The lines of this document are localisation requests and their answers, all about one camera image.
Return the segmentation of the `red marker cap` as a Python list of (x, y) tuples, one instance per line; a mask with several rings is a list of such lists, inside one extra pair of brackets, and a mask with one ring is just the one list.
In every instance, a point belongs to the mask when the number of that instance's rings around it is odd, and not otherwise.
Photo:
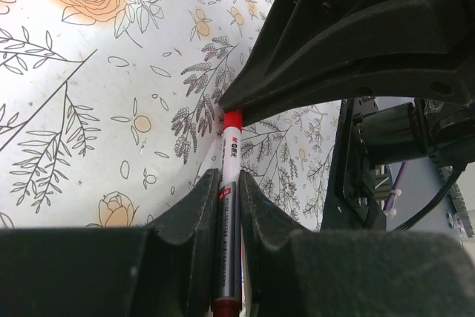
[(242, 131), (243, 127), (243, 111), (241, 109), (228, 111), (224, 115), (223, 129), (236, 128)]

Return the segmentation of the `red whiteboard marker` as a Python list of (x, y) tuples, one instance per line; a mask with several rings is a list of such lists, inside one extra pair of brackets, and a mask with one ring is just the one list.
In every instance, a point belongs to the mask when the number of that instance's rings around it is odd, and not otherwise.
[(217, 196), (212, 315), (239, 316), (242, 308), (241, 237), (238, 179), (241, 130), (223, 130), (222, 168)]

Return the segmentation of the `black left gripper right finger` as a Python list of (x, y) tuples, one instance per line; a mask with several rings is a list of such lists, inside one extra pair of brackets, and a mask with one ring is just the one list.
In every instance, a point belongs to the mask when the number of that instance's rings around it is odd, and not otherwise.
[(248, 316), (472, 316), (474, 265), (429, 232), (313, 232), (238, 181)]

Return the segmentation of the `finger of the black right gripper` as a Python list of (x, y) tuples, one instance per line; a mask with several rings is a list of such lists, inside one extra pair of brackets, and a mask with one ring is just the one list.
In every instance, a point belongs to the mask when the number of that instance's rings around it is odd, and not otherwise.
[(221, 96), (252, 124), (364, 96), (474, 101), (474, 0), (275, 0)]

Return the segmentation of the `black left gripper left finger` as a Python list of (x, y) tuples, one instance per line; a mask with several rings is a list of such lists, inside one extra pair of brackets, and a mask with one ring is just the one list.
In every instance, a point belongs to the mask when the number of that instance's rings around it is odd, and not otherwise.
[(1, 231), (3, 316), (205, 316), (218, 172), (144, 226)]

